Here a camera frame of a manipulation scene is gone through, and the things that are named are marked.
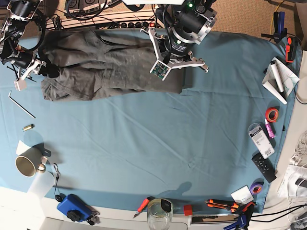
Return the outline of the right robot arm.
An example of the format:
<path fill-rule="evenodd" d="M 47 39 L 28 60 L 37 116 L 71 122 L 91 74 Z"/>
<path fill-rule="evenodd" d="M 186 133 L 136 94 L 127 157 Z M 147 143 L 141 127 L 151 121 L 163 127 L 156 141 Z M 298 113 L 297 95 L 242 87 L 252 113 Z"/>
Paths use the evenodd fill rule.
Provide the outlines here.
<path fill-rule="evenodd" d="M 25 79 L 32 79 L 31 74 L 49 78 L 59 76 L 58 66 L 52 64 L 43 53 L 43 42 L 46 35 L 46 17 L 39 10 L 41 0 L 11 0 L 7 5 L 8 13 L 0 26 L 0 61 L 10 63 L 9 69 L 15 74 L 16 90 L 26 88 Z M 26 26 L 35 22 L 41 35 L 38 43 L 30 49 L 19 45 Z"/>

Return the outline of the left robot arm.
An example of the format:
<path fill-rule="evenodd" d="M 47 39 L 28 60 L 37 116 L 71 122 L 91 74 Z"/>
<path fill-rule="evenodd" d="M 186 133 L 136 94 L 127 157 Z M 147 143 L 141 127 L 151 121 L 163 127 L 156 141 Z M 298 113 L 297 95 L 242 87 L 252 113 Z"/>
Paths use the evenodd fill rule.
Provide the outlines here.
<path fill-rule="evenodd" d="M 212 8 L 213 0 L 186 0 L 182 5 L 172 6 L 172 15 L 168 5 L 156 10 L 161 19 L 165 35 L 160 35 L 154 28 L 143 27 L 154 47 L 156 62 L 150 73 L 165 80 L 171 70 L 186 67 L 199 67 L 205 72 L 209 66 L 202 58 L 196 58 L 191 48 L 200 45 L 216 22 L 217 12 Z"/>

